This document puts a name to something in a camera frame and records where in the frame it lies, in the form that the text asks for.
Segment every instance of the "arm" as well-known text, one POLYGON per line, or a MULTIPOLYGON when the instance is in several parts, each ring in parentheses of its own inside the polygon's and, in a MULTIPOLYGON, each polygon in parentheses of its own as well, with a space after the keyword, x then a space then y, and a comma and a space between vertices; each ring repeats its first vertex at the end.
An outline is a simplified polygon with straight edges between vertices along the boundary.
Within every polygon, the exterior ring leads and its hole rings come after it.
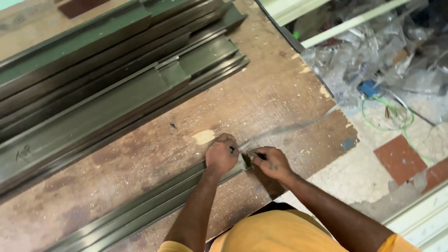
POLYGON ((208 219, 221 176, 238 162, 238 145, 233 136, 220 135, 205 155, 207 169, 191 193, 165 241, 175 241, 194 252, 204 251, 208 219))
POLYGON ((266 160, 255 157, 252 162, 267 176, 278 179, 288 188, 348 251, 376 252, 393 234, 388 228, 296 175, 281 150, 263 147, 254 152, 266 155, 266 160))

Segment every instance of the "person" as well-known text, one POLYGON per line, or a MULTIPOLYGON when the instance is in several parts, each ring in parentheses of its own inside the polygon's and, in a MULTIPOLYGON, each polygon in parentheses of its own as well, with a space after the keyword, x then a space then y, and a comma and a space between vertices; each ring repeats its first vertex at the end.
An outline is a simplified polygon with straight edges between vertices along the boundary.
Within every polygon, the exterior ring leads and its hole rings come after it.
MULTIPOLYGON (((326 227, 298 210, 271 210, 244 218, 211 245, 210 252, 411 252, 418 249, 388 228, 295 174, 283 152, 253 150, 255 169, 277 179, 326 227)), ((159 252, 203 252, 221 176, 238 160, 233 136, 220 135, 205 154, 207 168, 168 232, 159 252)))

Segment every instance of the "yellow shirt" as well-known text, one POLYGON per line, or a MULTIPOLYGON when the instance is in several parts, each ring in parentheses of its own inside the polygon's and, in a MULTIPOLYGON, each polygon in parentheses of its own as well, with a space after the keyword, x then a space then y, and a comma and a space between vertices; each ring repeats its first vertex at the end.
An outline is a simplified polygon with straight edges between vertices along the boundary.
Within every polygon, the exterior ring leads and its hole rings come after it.
MULTIPOLYGON (((273 210, 247 217, 214 241, 210 252, 347 252, 317 225, 294 210, 273 210)), ((393 235, 379 252, 412 252, 416 247, 393 235)), ((192 252, 186 246, 164 242, 159 252, 192 252)))

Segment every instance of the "tiled floor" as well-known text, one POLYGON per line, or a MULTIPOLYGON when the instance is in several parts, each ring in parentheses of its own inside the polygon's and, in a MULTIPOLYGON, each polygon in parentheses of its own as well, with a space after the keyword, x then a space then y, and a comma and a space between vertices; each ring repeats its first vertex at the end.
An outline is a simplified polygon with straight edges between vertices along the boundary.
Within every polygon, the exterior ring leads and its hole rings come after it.
MULTIPOLYGON (((366 107, 374 125, 391 127, 384 106, 366 107)), ((382 222, 448 179, 448 124, 432 127, 416 117, 403 132, 378 130, 361 112, 349 120, 360 142, 308 179, 326 192, 382 222)), ((311 214, 291 192, 275 201, 311 214)))

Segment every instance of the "tattoo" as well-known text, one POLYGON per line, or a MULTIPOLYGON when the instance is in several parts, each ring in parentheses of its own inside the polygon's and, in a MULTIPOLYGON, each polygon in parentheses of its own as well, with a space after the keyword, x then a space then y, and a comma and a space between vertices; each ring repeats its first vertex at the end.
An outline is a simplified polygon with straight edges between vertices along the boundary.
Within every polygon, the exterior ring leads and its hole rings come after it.
POLYGON ((269 169, 278 170, 277 166, 275 164, 273 164, 272 162, 269 162, 269 169))

